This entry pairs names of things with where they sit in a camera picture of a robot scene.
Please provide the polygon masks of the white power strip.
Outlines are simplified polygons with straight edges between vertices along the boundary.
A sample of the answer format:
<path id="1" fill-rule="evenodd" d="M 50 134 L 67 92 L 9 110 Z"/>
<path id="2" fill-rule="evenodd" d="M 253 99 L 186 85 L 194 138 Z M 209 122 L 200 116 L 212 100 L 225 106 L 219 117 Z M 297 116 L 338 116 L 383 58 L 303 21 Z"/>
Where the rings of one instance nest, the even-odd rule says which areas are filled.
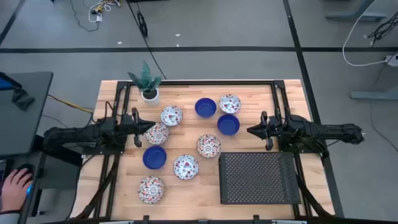
<path id="1" fill-rule="evenodd" d="M 385 63 L 390 67 L 398 67 L 398 53 L 394 55 L 387 55 Z"/>

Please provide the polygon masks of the green snake plant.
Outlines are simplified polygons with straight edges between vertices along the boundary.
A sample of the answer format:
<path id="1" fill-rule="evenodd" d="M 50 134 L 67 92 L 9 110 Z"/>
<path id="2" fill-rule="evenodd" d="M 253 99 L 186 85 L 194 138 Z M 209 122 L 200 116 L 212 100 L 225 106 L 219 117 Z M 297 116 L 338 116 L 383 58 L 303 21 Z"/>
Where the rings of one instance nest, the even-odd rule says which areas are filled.
<path id="1" fill-rule="evenodd" d="M 141 75 L 139 77 L 131 72 L 127 74 L 135 86 L 143 93 L 154 91 L 162 81 L 161 76 L 153 76 L 151 74 L 151 70 L 146 61 L 143 61 Z"/>

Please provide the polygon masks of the grey desk foot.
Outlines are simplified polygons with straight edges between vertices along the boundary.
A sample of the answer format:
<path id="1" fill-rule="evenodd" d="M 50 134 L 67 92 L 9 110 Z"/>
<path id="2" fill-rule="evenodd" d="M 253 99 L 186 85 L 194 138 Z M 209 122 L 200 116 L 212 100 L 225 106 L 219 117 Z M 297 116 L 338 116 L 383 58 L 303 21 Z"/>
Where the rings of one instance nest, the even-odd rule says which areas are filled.
<path id="1" fill-rule="evenodd" d="M 398 101 L 398 85 L 386 91 L 352 91 L 350 97 L 356 100 Z"/>
<path id="2" fill-rule="evenodd" d="M 325 19 L 334 21 L 359 21 L 381 22 L 387 17 L 384 13 L 368 12 L 375 0 L 361 0 L 360 6 L 353 12 L 333 12 L 325 16 Z"/>

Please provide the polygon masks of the dark grey desk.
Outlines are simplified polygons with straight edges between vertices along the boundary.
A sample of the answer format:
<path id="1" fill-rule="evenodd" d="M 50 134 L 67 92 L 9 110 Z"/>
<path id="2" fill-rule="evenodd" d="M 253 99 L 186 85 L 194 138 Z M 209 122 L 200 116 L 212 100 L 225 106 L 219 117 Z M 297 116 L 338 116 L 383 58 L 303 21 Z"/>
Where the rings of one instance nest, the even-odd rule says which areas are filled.
<path id="1" fill-rule="evenodd" d="M 27 224 L 30 218 L 39 214 L 45 160 L 46 158 L 41 152 L 14 157 L 0 157 L 0 187 L 6 176 L 15 169 L 26 168 L 32 174 L 31 180 L 33 183 L 25 193 L 26 198 L 20 210 L 17 224 Z"/>
<path id="2" fill-rule="evenodd" d="M 8 73 L 35 101 L 26 111 L 11 102 L 13 91 L 0 91 L 0 157 L 31 151 L 44 109 L 52 72 Z"/>

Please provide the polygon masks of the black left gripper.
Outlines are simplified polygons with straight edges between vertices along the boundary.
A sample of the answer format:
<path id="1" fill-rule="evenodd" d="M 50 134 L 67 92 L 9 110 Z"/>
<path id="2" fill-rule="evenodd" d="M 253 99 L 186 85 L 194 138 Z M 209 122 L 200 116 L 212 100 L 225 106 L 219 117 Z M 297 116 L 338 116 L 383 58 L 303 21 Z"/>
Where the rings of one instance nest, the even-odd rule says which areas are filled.
<path id="1" fill-rule="evenodd" d="M 137 108 L 133 107 L 131 110 L 132 114 L 124 113 L 121 116 L 120 131 L 123 137 L 127 137 L 130 134 L 134 135 L 134 144 L 136 147 L 142 147 L 142 142 L 139 135 L 143 135 L 145 132 L 150 130 L 156 122 L 146 121 L 139 117 Z"/>

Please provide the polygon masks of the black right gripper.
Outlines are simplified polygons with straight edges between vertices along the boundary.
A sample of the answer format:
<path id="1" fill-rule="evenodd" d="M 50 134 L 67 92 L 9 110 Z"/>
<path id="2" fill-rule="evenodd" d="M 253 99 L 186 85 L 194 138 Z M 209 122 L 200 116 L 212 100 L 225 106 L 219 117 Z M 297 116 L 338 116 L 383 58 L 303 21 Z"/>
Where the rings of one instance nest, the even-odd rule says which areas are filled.
<path id="1" fill-rule="evenodd" d="M 248 133 L 266 140 L 266 151 L 271 151 L 274 147 L 272 137 L 277 138 L 279 151 L 287 150 L 287 138 L 284 136 L 284 123 L 280 111 L 276 115 L 268 116 L 266 111 L 261 113 L 261 122 L 247 128 Z"/>

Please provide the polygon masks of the black perforated metal rack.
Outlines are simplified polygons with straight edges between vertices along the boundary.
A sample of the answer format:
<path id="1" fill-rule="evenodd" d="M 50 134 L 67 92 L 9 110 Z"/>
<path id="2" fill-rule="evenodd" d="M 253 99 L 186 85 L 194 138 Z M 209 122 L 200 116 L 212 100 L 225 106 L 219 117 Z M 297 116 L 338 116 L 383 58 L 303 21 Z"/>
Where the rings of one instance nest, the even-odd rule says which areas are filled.
<path id="1" fill-rule="evenodd" d="M 301 203 L 290 152 L 222 152 L 218 164 L 223 205 Z"/>

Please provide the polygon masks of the red bowl apple print inside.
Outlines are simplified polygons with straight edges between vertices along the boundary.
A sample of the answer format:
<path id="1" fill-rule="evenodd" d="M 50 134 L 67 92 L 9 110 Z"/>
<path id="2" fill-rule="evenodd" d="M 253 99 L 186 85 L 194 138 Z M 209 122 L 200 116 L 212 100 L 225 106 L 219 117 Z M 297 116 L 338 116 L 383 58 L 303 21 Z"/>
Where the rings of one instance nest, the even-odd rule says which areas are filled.
<path id="1" fill-rule="evenodd" d="M 175 105 L 166 106 L 160 114 L 160 119 L 166 126 L 176 126 L 182 122 L 183 111 Z"/>
<path id="2" fill-rule="evenodd" d="M 198 174 L 199 165 L 197 160 L 188 154 L 183 154 L 174 161 L 174 174 L 182 180 L 193 179 Z"/>
<path id="3" fill-rule="evenodd" d="M 218 104 L 220 109 L 227 114 L 235 114 L 242 107 L 239 97 L 232 94 L 223 95 Z"/>

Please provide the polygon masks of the person's hand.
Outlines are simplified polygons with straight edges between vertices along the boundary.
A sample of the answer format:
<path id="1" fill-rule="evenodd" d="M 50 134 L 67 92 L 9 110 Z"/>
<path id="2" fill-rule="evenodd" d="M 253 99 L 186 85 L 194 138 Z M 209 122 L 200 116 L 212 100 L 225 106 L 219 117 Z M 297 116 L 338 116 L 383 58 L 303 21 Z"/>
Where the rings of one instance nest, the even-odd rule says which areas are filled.
<path id="1" fill-rule="evenodd" d="M 5 179 L 1 189 L 1 213 L 19 211 L 27 197 L 26 190 L 33 184 L 32 174 L 27 169 L 13 170 Z"/>

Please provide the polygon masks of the black computer mouse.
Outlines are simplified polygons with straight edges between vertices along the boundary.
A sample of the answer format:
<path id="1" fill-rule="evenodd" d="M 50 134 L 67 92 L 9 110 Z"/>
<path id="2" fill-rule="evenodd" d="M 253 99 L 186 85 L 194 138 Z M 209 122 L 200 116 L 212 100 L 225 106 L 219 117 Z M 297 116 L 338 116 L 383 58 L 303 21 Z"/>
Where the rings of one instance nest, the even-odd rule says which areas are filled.
<path id="1" fill-rule="evenodd" d="M 23 164 L 17 168 L 18 171 L 22 169 L 27 169 L 28 174 L 34 174 L 34 166 L 31 164 Z M 27 188 L 26 194 L 29 195 L 31 191 L 32 191 L 32 184 L 30 184 L 29 187 Z"/>

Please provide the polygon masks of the black aluminium table frame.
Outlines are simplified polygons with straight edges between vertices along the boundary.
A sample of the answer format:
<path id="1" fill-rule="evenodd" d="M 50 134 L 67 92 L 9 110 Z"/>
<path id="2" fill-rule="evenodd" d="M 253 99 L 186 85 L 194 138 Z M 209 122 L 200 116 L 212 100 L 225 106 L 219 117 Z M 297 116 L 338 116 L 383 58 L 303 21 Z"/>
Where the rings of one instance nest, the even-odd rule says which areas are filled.
<path id="1" fill-rule="evenodd" d="M 132 86 L 127 110 L 137 107 L 142 119 L 160 122 L 160 112 L 168 105 L 176 105 L 183 110 L 183 121 L 170 128 L 169 138 L 162 145 L 167 153 L 167 162 L 159 170 L 150 170 L 142 163 L 142 155 L 150 144 L 141 137 L 142 148 L 134 145 L 133 137 L 127 139 L 126 150 L 122 154 L 114 192 L 112 220 L 142 220 L 149 215 L 154 220 L 248 220 L 253 215 L 260 219 L 293 219 L 292 205 L 222 205 L 218 177 L 218 157 L 206 159 L 196 150 L 198 138 L 204 134 L 213 134 L 221 141 L 222 152 L 265 152 L 265 141 L 246 132 L 260 120 L 261 111 L 274 114 L 272 92 L 269 85 L 260 80 L 244 82 L 239 80 L 192 81 L 193 84 L 161 85 L 160 103 L 148 106 Z M 284 80 L 287 99 L 292 114 L 311 120 L 307 101 L 300 80 Z M 197 116 L 194 105 L 200 98 L 211 98 L 216 103 L 225 94 L 237 95 L 243 106 L 236 114 L 240 129 L 234 136 L 225 136 L 217 128 L 217 120 L 223 115 L 217 106 L 217 112 L 209 119 Z M 197 176 L 192 180 L 180 180 L 173 172 L 175 158 L 190 154 L 200 163 Z M 322 207 L 331 214 L 333 208 L 323 161 L 316 154 L 301 154 L 303 173 L 308 189 Z M 73 206 L 72 217 L 83 211 L 98 188 L 104 156 L 96 156 L 81 171 L 77 198 Z M 142 203 L 137 196 L 139 182 L 146 176 L 161 178 L 165 184 L 165 194 L 153 205 Z"/>

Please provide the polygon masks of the blue plastic bowl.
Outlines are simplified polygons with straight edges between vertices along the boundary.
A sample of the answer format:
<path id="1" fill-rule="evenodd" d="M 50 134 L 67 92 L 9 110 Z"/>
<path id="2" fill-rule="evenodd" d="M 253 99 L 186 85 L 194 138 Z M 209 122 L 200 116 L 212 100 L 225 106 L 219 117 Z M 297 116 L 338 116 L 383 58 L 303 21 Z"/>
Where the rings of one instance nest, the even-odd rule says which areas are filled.
<path id="1" fill-rule="evenodd" d="M 224 114 L 218 119 L 217 127 L 222 134 L 232 136 L 239 131 L 240 122 L 234 115 Z"/>
<path id="2" fill-rule="evenodd" d="M 202 118 L 212 117 L 216 109 L 216 103 L 210 98 L 201 98 L 195 103 L 195 111 Z"/>
<path id="3" fill-rule="evenodd" d="M 144 151 L 142 161 L 148 169 L 160 169 L 167 160 L 167 154 L 161 146 L 151 146 Z"/>

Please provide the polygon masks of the black monitor with stand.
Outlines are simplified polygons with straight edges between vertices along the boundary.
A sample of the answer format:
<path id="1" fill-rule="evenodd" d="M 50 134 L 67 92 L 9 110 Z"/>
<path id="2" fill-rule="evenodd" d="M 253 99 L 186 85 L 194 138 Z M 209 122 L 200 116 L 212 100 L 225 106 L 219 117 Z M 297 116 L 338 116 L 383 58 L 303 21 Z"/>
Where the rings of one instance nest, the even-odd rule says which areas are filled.
<path id="1" fill-rule="evenodd" d="M 30 96 L 19 82 L 7 76 L 4 72 L 0 72 L 0 91 L 13 91 L 11 102 L 22 111 L 26 111 L 35 101 L 35 98 Z"/>

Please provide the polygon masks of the white plant pot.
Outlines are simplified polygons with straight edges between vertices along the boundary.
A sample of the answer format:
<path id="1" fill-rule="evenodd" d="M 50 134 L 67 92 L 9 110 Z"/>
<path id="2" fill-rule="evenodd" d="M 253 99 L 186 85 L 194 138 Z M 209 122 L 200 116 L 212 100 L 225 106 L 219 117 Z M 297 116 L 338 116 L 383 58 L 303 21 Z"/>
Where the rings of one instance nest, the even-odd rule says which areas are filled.
<path id="1" fill-rule="evenodd" d="M 150 90 L 149 92 L 143 91 L 141 93 L 141 96 L 142 96 L 144 102 L 149 106 L 156 106 L 159 104 L 160 94 L 159 94 L 158 88 Z"/>

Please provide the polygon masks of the black bowl floral print inside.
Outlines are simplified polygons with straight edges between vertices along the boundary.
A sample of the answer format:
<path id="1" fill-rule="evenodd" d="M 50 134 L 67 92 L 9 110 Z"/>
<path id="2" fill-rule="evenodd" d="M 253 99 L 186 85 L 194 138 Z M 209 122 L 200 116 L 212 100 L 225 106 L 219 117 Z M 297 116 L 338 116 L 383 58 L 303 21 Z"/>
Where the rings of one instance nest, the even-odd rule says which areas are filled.
<path id="1" fill-rule="evenodd" d="M 196 149 L 199 155 L 205 158 L 216 157 L 221 151 L 220 140 L 211 134 L 205 134 L 199 137 Z"/>
<path id="2" fill-rule="evenodd" d="M 154 204 L 162 198 L 164 189 L 164 183 L 159 177 L 147 176 L 140 181 L 138 196 L 142 202 Z"/>
<path id="3" fill-rule="evenodd" d="M 145 132 L 144 136 L 149 143 L 153 145 L 161 145 L 167 140 L 169 136 L 169 129 L 163 123 L 156 123 L 153 127 Z"/>

